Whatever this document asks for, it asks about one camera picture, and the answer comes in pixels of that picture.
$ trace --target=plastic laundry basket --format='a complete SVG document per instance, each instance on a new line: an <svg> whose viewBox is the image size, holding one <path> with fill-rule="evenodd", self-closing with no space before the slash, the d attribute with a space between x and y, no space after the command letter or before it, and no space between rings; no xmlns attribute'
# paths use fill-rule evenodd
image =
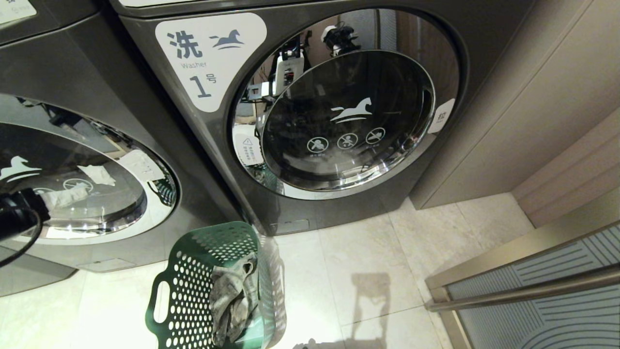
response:
<svg viewBox="0 0 620 349"><path fill-rule="evenodd" d="M259 312L234 343L222 348L265 348L274 331L272 282L267 258L251 225L231 222L193 230L172 247L168 267L155 277L146 311L146 326L157 336L160 349L219 348L213 343L215 326L209 307L214 266L230 267L251 252L257 253ZM153 315L161 282L170 286L166 319Z"/></svg>

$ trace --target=white tile floor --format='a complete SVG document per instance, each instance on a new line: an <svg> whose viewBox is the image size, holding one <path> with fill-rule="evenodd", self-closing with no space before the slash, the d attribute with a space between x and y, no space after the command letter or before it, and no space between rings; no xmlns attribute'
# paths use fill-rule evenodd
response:
<svg viewBox="0 0 620 349"><path fill-rule="evenodd" d="M288 321L274 348L449 349L439 316L423 307L424 279L531 229L500 194L422 211L407 200L390 214L277 237ZM144 312L165 267L80 271L0 297L0 348L156 348Z"/></svg>

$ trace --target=horse logo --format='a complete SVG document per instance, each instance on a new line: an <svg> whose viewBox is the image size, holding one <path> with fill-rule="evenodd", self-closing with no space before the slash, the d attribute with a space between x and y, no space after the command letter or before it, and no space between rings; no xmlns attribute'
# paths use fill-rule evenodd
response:
<svg viewBox="0 0 620 349"><path fill-rule="evenodd" d="M366 110L366 106L371 106L373 103L370 101L370 97L362 99L355 108L335 107L332 111L342 111L338 116L333 117L331 121L336 121L336 124L354 120L366 120L366 117L360 117L360 115L372 115L371 112Z"/></svg>
<svg viewBox="0 0 620 349"><path fill-rule="evenodd" d="M0 170L0 181L6 178L10 178L7 181L8 183L8 182L15 181L16 179L39 175L38 172L37 173L32 173L32 172L40 171L41 168L28 167L27 165L25 165L26 162L28 162L28 160L22 158L21 156L14 156L13 159L11 159L11 166L5 167Z"/></svg>
<svg viewBox="0 0 620 349"><path fill-rule="evenodd" d="M222 47L218 48L218 50L224 50L225 48L239 48L239 47L241 47L239 45L244 45L244 43L242 43L241 41L237 40L237 37L239 35L240 34L237 31L237 29L233 29L231 31L231 33L228 34L228 37L212 36L212 37L209 37L209 39L219 39L218 42L215 45L213 45L213 47L227 45L227 46L222 46Z"/></svg>

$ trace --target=basket handle hole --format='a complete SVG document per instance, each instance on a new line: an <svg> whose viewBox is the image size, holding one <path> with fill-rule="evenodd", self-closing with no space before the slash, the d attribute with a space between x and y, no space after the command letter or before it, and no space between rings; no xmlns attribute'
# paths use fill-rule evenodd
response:
<svg viewBox="0 0 620 349"><path fill-rule="evenodd" d="M154 320L158 324L166 321L169 311L170 301L170 285L167 282L162 281L157 286L157 301L155 302L155 315Z"/></svg>

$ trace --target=washing machine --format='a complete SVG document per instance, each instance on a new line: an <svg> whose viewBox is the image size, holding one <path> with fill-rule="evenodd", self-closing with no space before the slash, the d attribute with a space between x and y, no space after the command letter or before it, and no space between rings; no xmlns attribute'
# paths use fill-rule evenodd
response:
<svg viewBox="0 0 620 349"><path fill-rule="evenodd" d="M272 234L397 209L533 4L111 1Z"/></svg>
<svg viewBox="0 0 620 349"><path fill-rule="evenodd" d="M109 4L3 1L0 20L0 193L32 188L51 209L29 255L130 268L242 219Z"/></svg>

